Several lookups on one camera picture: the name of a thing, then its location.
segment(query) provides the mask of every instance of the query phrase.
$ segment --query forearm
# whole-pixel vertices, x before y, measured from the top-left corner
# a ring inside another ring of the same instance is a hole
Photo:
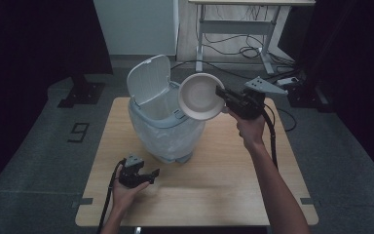
[[[247,146],[273,232],[310,233],[306,219],[263,144]]]
[[[113,209],[105,222],[105,225],[102,227],[101,234],[117,234],[123,217],[124,212]]]

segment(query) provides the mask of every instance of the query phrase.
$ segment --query human hand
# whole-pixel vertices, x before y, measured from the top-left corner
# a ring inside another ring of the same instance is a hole
[[[244,120],[231,109],[229,109],[229,114],[238,121],[237,128],[239,130],[239,135],[243,138],[245,148],[249,150],[249,147],[254,144],[264,146],[262,137],[265,126],[265,119],[262,115],[254,120]]]
[[[126,188],[123,184],[121,184],[118,180],[120,177],[120,171],[123,168],[123,165],[120,165],[115,173],[116,178],[114,179],[113,184],[113,211],[116,213],[124,214],[127,209],[131,206],[135,195],[148,187],[150,182],[143,182],[136,186],[135,188]]]

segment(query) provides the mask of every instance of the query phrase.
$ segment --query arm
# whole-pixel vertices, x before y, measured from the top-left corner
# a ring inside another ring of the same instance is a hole
[[[253,161],[273,232],[275,234],[310,233],[302,210],[266,150],[262,139],[265,125],[263,116],[255,120],[243,120],[234,112],[229,111],[229,113],[238,121],[237,127],[244,146]]]
[[[116,175],[120,174],[123,165],[118,167]],[[132,201],[134,200],[135,195],[146,188],[150,183],[144,182],[138,185],[135,188],[127,189],[122,185],[118,178],[114,180],[113,193],[113,205],[110,216],[105,222],[104,227],[101,230],[101,234],[114,233],[117,234],[120,228],[121,220],[123,220],[124,215],[126,214],[127,209],[131,206]]]

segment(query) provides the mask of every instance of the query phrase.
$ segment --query desk leg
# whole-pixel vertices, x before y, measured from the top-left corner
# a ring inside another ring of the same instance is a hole
[[[200,20],[199,20],[199,45],[197,46],[196,51],[196,71],[203,71],[203,29],[202,22],[205,20],[205,5],[200,5]]]
[[[281,11],[281,6],[277,6],[275,10],[275,14],[273,15],[272,21],[269,26],[269,31],[266,35],[266,41],[263,43],[263,48],[259,50],[260,58],[262,58],[263,65],[265,66],[266,72],[268,74],[274,74],[275,71],[273,70],[271,59],[267,54],[267,51],[270,46],[270,42],[272,41],[273,32],[275,31],[275,26],[278,20],[279,12]]]

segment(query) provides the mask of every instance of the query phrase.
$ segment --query white plate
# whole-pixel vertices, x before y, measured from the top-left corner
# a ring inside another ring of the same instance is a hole
[[[217,116],[225,105],[224,99],[215,93],[217,85],[224,89],[223,83],[210,74],[197,73],[187,77],[178,91],[181,110],[196,120],[208,120]]]

